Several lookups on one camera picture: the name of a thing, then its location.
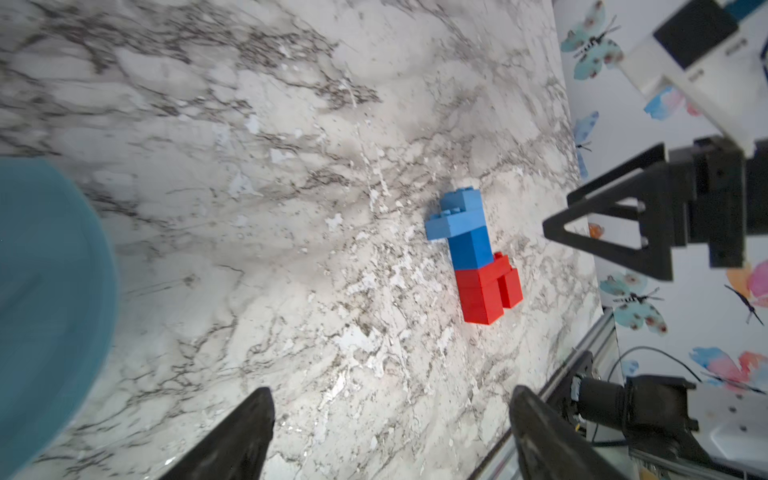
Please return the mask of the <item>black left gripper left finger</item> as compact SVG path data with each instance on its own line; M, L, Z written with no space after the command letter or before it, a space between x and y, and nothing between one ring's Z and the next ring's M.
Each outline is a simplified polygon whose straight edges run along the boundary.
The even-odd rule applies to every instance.
M273 439L272 392L260 387L170 468L162 480L258 479Z

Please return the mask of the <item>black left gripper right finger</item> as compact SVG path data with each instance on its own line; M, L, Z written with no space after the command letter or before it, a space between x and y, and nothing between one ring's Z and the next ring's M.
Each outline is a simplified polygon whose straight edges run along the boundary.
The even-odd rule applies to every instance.
M624 477L528 387L515 387L509 411L523 479Z

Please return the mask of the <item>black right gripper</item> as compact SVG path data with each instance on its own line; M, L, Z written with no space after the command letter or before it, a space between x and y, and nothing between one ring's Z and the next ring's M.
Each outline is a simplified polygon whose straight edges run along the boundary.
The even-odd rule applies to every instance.
M700 138L670 151L669 165L658 143L569 193L543 232L661 281L673 279L672 243L705 244L712 268L741 268L746 239L767 234L767 140L745 154L726 138Z

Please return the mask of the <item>red square lego brick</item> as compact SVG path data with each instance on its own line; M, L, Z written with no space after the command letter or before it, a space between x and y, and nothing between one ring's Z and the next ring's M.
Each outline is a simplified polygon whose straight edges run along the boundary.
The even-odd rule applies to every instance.
M494 259L500 272L497 285L502 305L505 309L512 309L524 299L518 270L511 265L508 256L501 252L496 252Z

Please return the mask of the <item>red long lego brick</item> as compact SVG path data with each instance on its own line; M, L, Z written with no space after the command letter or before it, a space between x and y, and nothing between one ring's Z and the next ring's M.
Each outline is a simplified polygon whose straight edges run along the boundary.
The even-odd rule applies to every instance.
M491 325L503 315L499 280L510 271L508 256L497 252L493 261L482 268L455 272L465 322Z

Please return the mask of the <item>dark blue square lego brick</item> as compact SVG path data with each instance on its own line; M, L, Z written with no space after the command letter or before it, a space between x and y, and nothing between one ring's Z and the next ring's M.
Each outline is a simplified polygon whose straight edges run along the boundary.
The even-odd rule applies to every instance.
M448 244L455 271L480 269L494 260L486 227L451 237Z

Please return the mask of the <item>light blue long lego brick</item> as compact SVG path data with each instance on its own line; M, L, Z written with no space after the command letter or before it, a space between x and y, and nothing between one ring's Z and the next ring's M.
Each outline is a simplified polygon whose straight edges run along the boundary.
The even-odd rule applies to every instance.
M448 239L465 234L486 225L482 210L463 211L460 208L444 210L431 215L425 222L428 241Z

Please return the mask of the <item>small blue lego brick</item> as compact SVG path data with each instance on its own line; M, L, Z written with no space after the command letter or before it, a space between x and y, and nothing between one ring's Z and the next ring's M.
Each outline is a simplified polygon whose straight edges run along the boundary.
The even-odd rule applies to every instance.
M454 213L484 213L481 192L472 187L458 189L445 193L440 199L440 215L447 216Z

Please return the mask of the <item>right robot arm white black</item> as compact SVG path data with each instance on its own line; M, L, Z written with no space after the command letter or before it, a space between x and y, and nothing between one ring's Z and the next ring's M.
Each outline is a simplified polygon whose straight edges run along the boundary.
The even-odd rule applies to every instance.
M750 154L722 137L689 148L656 145L569 194L546 219L546 238L660 281L672 251L702 244L714 269L741 267L746 240L767 232L767 144ZM713 479L767 475L767 392L715 371L710 350L689 378L638 375L623 384L585 379L579 413L623 433L630 451L660 467Z

